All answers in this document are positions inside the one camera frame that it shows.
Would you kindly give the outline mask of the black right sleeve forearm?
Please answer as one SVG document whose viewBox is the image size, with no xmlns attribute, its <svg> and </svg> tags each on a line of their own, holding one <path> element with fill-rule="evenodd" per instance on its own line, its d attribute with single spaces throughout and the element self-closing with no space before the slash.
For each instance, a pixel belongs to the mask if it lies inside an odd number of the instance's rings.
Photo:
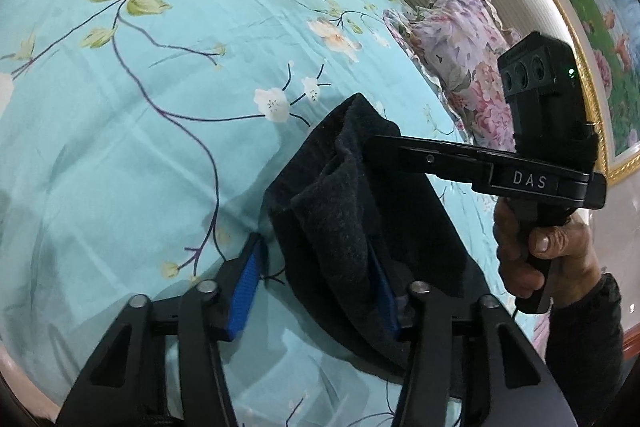
<svg viewBox="0 0 640 427">
<path fill-rule="evenodd" d="M 551 309 L 546 363 L 579 426 L 600 418 L 622 385 L 621 301 L 606 273 L 576 303 Z"/>
</svg>

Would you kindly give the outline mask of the person's right hand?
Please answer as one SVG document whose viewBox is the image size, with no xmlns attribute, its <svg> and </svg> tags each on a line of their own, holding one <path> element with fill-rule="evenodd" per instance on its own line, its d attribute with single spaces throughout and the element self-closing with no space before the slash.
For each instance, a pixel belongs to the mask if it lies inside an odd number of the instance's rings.
<svg viewBox="0 0 640 427">
<path fill-rule="evenodd" d="M 506 199 L 500 198 L 494 211 L 499 274 L 514 297 L 527 299 L 548 288 L 552 303 L 565 308 L 587 296 L 600 282 L 602 273 L 594 251 L 589 225 L 577 213 L 562 227 L 533 229 L 526 241 L 518 239 L 520 222 Z M 559 262 L 555 279 L 547 282 L 541 272 L 526 261 L 532 255 Z"/>
</svg>

